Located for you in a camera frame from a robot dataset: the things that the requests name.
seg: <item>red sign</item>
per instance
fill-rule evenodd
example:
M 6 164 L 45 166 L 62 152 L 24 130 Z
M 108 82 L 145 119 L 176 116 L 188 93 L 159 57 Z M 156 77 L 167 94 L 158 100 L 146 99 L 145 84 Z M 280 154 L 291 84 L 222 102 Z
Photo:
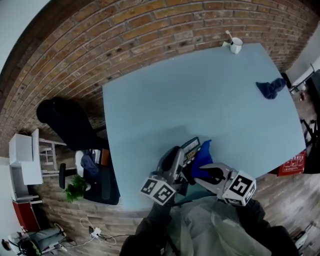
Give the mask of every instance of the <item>red sign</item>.
M 285 162 L 279 167 L 278 176 L 287 176 L 294 174 L 302 174 L 305 170 L 306 162 L 306 151 L 302 151 L 300 154 L 297 154 L 294 158 Z

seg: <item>black chair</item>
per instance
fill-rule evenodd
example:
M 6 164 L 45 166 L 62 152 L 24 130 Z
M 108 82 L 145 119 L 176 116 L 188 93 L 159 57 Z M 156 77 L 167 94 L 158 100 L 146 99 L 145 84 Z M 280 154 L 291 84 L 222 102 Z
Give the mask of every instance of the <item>black chair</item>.
M 319 174 L 320 165 L 320 130 L 318 130 L 319 118 L 317 120 L 312 120 L 311 123 L 314 124 L 314 129 L 307 124 L 305 120 L 300 120 L 306 127 L 307 132 L 311 136 L 311 140 L 306 142 L 306 147 L 311 147 L 309 154 L 305 159 L 304 172 L 305 174 Z
M 44 100 L 39 104 L 36 115 L 41 123 L 48 124 L 73 151 L 110 150 L 108 140 L 96 135 L 86 113 L 76 102 L 58 97 Z M 66 170 L 66 165 L 61 164 L 59 186 L 64 189 L 66 177 L 76 174 L 76 169 Z M 91 189 L 84 194 L 85 199 L 108 205 L 118 204 L 120 193 L 110 156 L 108 166 L 100 165 L 99 172 L 94 176 L 84 169 L 83 178 L 91 185 Z

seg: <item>light blue table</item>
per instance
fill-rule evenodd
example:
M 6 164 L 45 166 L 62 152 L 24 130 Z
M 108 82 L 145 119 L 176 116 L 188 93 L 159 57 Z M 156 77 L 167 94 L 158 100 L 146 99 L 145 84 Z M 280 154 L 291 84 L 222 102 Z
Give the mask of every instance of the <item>light blue table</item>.
M 224 47 L 195 51 L 104 85 L 106 129 L 123 207 L 151 206 L 139 194 L 144 179 L 166 151 L 196 136 L 212 140 L 215 162 L 255 178 L 304 150 L 288 89 L 269 100 L 255 84 L 280 77 L 260 44 L 245 44 L 238 55 Z

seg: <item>person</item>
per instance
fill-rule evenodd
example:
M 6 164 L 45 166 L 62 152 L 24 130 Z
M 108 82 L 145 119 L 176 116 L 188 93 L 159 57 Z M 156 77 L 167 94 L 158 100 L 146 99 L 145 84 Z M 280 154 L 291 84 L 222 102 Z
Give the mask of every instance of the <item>person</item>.
M 54 223 L 54 227 L 38 232 L 28 232 L 22 234 L 20 232 L 12 233 L 8 236 L 8 241 L 2 239 L 2 247 L 7 251 L 13 251 L 17 255 L 21 255 L 19 249 L 19 242 L 32 239 L 36 242 L 39 249 L 43 252 L 49 246 L 55 245 L 62 241 L 66 237 L 64 229 L 57 223 Z
M 203 197 L 179 207 L 154 203 L 120 256 L 299 256 L 283 226 L 264 220 L 256 200 L 233 206 Z

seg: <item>brick wall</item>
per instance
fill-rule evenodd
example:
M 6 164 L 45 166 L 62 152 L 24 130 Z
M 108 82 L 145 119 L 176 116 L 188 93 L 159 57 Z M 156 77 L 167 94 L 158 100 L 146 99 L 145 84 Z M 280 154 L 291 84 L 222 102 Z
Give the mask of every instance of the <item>brick wall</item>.
M 24 33 L 25 40 L 16 45 L 20 51 L 11 53 L 1 73 L 1 156 L 15 132 L 39 127 L 54 134 L 37 120 L 37 105 L 44 99 L 78 101 L 92 126 L 100 127 L 105 122 L 101 86 L 113 79 L 179 54 L 218 47 L 228 39 L 225 30 L 245 43 L 262 43 L 285 71 L 319 21 L 299 0 L 68 0 L 66 7 L 62 2 L 46 7 L 51 22 L 42 14 L 28 26 L 34 31 L 49 20 L 36 30 L 45 36 Z

